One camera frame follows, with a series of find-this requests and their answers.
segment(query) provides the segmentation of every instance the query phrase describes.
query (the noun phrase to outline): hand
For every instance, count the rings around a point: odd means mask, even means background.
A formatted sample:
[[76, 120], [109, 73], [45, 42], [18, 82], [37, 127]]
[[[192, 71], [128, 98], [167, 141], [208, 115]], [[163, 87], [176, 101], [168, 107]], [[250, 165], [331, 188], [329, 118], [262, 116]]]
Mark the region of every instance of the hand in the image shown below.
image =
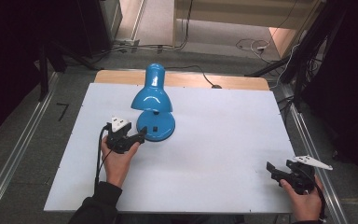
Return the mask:
[[130, 170], [131, 159], [139, 146], [140, 143], [136, 142], [128, 152], [118, 154], [107, 147], [106, 136], [103, 138], [101, 151], [103, 153], [102, 160], [107, 156], [103, 162], [103, 167], [106, 171], [106, 182], [119, 188], [123, 186], [127, 172]]
[[[315, 181], [319, 188], [323, 190], [323, 185], [318, 176], [315, 176]], [[286, 180], [282, 179], [281, 185], [292, 201], [293, 214], [297, 221], [317, 221], [319, 219], [322, 201], [316, 187], [310, 194], [299, 195]]]

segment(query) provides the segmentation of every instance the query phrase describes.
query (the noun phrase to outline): lamp shade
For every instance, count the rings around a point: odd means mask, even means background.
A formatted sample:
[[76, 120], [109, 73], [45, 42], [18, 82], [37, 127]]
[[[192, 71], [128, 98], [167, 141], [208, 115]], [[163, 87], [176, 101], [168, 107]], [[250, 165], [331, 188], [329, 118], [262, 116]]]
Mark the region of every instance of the lamp shade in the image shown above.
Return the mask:
[[170, 97], [164, 90], [165, 69], [158, 63], [147, 66], [145, 86], [132, 101], [131, 108], [155, 111], [172, 112]]

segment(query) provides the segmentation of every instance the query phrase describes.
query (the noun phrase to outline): sleeve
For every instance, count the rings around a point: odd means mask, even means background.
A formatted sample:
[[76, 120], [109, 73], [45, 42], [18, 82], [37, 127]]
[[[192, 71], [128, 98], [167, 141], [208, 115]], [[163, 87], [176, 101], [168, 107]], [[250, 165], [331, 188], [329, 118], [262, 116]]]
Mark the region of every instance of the sleeve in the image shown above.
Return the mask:
[[117, 186], [100, 182], [94, 195], [83, 201], [69, 223], [112, 223], [117, 215], [116, 204], [121, 192]]
[[293, 224], [319, 224], [319, 221], [298, 221]]

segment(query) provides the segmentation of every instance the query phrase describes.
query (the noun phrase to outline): aluminum rail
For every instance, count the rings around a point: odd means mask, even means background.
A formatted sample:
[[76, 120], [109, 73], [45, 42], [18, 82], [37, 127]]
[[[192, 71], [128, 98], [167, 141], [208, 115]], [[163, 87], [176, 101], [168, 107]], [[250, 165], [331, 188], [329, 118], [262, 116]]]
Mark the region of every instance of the aluminum rail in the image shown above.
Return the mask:
[[10, 156], [7, 159], [7, 162], [4, 168], [1, 170], [0, 173], [0, 201], [7, 189], [8, 184], [10, 183], [11, 177], [16, 172], [17, 167], [20, 164], [22, 156], [24, 155], [25, 151], [27, 150], [28, 144], [30, 143], [34, 132], [39, 124], [39, 121], [42, 119], [46, 108], [51, 100], [52, 95], [55, 92], [56, 85], [58, 83], [59, 77], [56, 72], [54, 72], [50, 78], [49, 86], [50, 92], [45, 97], [42, 102], [39, 102], [36, 105], [34, 113], [32, 114], [31, 118], [29, 119], [26, 127], [22, 131], [22, 134], [17, 142], [16, 146], [14, 146]]
[[[282, 91], [285, 97], [289, 97], [293, 95], [290, 85], [288, 84], [287, 85], [282, 84]], [[319, 154], [316, 150], [316, 147], [312, 142], [310, 133], [308, 132], [307, 126], [303, 119], [303, 115], [301, 113], [298, 113], [294, 105], [291, 105], [290, 110], [307, 153], [310, 156], [312, 156], [312, 158], [320, 161], [321, 159], [319, 158]], [[316, 168], [315, 170], [317, 175], [320, 177], [322, 184], [324, 185], [324, 197], [326, 199], [326, 205], [329, 208], [329, 212], [334, 223], [336, 224], [349, 223], [326, 170], [319, 169], [319, 168]]]

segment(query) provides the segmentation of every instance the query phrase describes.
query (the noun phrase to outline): white board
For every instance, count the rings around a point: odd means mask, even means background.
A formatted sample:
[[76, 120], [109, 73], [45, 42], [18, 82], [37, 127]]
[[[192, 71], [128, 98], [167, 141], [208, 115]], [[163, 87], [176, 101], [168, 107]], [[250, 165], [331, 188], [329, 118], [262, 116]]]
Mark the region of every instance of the white board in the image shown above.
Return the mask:
[[[51, 187], [45, 211], [74, 211], [93, 194], [97, 146], [112, 115], [135, 124], [143, 86], [91, 83]], [[290, 213], [266, 170], [288, 172], [294, 151], [271, 91], [165, 87], [175, 131], [145, 142], [131, 162], [117, 209], [135, 213]], [[105, 180], [101, 171], [100, 180]]]

